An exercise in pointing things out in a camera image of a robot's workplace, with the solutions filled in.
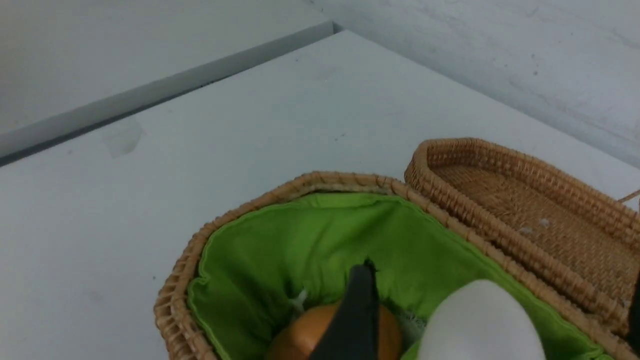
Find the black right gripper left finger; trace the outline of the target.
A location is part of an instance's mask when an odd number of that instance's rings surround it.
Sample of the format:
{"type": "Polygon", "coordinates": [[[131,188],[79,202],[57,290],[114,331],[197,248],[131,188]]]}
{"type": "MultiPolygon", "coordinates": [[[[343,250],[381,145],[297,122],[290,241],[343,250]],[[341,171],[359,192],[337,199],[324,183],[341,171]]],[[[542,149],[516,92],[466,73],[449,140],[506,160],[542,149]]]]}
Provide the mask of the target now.
{"type": "Polygon", "coordinates": [[[374,262],[354,265],[342,301],[309,358],[377,360],[380,305],[374,262]]]}

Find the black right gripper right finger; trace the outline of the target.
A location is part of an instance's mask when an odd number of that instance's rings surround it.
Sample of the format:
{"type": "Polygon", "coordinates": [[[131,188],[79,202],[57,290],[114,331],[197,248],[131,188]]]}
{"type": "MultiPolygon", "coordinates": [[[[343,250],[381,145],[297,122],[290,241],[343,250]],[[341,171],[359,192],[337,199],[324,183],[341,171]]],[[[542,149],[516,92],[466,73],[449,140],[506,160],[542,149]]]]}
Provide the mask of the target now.
{"type": "Polygon", "coordinates": [[[634,351],[640,355],[640,275],[634,285],[633,296],[628,312],[628,333],[627,343],[634,351]]]}

